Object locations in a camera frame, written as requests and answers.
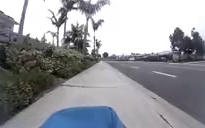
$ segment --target road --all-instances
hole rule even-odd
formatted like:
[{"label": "road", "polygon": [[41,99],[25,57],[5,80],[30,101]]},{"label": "road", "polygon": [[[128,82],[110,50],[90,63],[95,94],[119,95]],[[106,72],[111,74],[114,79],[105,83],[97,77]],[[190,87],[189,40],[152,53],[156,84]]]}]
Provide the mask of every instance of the road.
[{"label": "road", "polygon": [[205,62],[108,62],[134,81],[205,124]]}]

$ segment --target sky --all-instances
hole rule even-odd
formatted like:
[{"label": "sky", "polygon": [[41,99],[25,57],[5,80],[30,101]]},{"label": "sky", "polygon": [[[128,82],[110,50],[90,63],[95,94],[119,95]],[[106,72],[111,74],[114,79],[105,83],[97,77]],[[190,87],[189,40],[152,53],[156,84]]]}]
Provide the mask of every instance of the sky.
[{"label": "sky", "polygon": [[[19,22],[23,4],[24,0],[0,0],[0,10]],[[60,7],[60,0],[29,0],[24,34],[30,33],[31,37],[40,39],[45,32],[56,31],[47,19],[51,16],[47,9],[57,12]],[[78,11],[69,13],[68,18],[68,30],[72,23],[85,24],[84,15]],[[102,8],[94,19],[105,20],[96,32],[102,43],[100,53],[120,55],[168,51],[169,35],[176,27],[189,36],[195,27],[205,40],[205,0],[111,0],[111,5]],[[89,32],[92,40],[91,26]],[[50,35],[46,37],[48,41],[52,40]]]}]

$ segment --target sidewalk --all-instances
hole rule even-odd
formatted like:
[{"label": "sidewalk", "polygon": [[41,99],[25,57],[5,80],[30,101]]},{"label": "sidewalk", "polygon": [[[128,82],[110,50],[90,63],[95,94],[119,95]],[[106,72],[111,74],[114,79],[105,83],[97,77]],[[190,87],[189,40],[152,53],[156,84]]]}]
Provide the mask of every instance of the sidewalk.
[{"label": "sidewalk", "polygon": [[105,62],[48,93],[1,128],[38,128],[55,111],[73,106],[110,106],[127,128],[205,128]]}]

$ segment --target building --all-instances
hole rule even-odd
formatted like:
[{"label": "building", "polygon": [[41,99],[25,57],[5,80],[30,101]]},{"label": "building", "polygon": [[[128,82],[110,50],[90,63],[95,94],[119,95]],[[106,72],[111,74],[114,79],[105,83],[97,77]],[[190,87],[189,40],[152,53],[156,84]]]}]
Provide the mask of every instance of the building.
[{"label": "building", "polygon": [[14,25],[18,23],[10,16],[0,10],[0,41],[10,42],[13,39]]}]

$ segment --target blue object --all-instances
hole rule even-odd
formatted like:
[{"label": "blue object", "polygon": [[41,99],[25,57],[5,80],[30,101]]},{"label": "blue object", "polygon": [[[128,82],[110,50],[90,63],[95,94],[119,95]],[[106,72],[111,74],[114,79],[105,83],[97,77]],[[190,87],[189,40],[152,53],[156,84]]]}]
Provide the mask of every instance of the blue object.
[{"label": "blue object", "polygon": [[125,128],[106,106],[67,108],[52,114],[40,128]]}]

